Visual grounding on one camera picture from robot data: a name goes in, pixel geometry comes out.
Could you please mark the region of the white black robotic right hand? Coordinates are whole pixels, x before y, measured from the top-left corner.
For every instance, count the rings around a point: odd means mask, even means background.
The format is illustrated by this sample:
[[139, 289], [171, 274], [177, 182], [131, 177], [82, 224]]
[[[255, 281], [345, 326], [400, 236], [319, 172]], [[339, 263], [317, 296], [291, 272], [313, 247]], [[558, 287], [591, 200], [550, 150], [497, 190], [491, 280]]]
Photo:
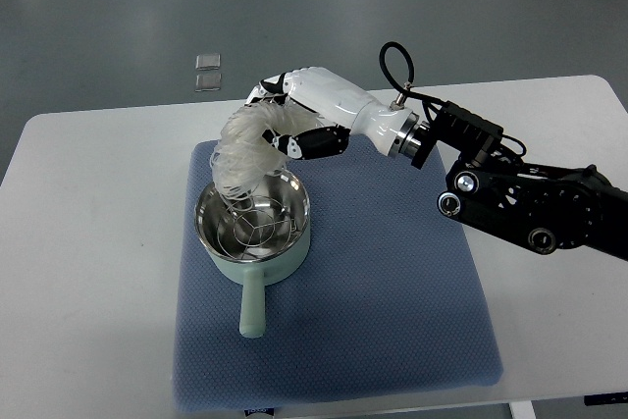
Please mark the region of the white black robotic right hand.
[[264, 139], [291, 159], [310, 160], [339, 155], [349, 137], [368, 137], [388, 156], [415, 157], [421, 147], [418, 116], [397, 104], [385, 105], [369, 92], [321, 67], [310, 67], [265, 79], [246, 103], [278, 99], [294, 103], [327, 120], [311, 131], [279, 131], [270, 127]]

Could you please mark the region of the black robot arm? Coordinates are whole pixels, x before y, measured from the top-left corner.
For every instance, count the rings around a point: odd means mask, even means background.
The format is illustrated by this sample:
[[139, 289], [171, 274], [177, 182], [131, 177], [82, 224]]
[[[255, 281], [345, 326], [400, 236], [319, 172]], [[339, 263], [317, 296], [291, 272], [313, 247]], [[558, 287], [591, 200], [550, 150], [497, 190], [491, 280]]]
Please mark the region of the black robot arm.
[[502, 127], [452, 102], [423, 103], [392, 142], [420, 169], [437, 142], [459, 155], [437, 207], [446, 217], [537, 254], [588, 246], [627, 257], [627, 194], [595, 165], [530, 164], [502, 144]]

